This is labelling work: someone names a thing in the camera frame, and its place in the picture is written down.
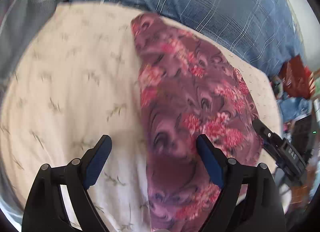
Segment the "maroon floral garment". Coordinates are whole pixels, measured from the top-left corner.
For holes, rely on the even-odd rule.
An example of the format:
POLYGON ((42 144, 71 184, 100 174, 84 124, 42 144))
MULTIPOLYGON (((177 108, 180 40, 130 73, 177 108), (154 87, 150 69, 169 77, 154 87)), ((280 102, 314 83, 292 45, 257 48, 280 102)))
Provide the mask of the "maroon floral garment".
POLYGON ((258 112, 240 71, 222 51, 154 13, 131 22, 139 72, 152 230, 198 231, 220 188, 196 150, 206 135, 226 157, 254 166, 263 142, 258 112))

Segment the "blue crumpled clothing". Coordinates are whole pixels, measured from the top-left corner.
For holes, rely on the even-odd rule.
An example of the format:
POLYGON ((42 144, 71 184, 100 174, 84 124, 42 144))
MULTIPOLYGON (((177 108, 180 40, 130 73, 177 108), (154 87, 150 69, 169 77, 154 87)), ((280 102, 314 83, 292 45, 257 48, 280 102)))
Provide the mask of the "blue crumpled clothing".
POLYGON ((278 100, 277 104, 284 122, 294 120, 301 115, 309 115, 312 111, 311 100, 306 100, 302 97, 289 97, 284 100, 278 100))

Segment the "cream leaf-print pillow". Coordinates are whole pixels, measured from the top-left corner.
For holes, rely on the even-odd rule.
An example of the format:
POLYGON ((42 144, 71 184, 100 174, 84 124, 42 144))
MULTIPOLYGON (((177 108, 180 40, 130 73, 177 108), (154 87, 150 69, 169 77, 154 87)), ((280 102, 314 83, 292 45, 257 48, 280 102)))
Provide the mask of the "cream leaf-print pillow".
POLYGON ((1 110, 2 209, 17 229, 41 165, 68 164, 107 134, 111 155, 89 195, 110 230, 150 231, 141 60, 130 28, 137 15, 115 4, 61 4, 24 52, 1 110))

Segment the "red plastic bag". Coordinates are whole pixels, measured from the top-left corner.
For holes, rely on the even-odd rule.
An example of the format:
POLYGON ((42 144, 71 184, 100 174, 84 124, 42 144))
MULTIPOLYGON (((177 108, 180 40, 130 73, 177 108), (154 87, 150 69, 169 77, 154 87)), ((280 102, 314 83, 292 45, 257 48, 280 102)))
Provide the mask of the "red plastic bag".
POLYGON ((308 100, 315 93, 313 72, 304 66, 299 54, 283 64, 278 76, 283 83, 284 92, 290 97, 308 100))

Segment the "blue plaid quilt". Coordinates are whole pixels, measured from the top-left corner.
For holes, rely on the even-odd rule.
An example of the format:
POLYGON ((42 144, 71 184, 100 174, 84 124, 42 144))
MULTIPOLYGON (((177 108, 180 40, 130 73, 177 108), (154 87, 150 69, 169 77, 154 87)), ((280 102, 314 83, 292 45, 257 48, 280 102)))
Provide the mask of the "blue plaid quilt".
POLYGON ((105 1, 156 12, 204 34, 269 76, 304 46, 287 0, 105 1))

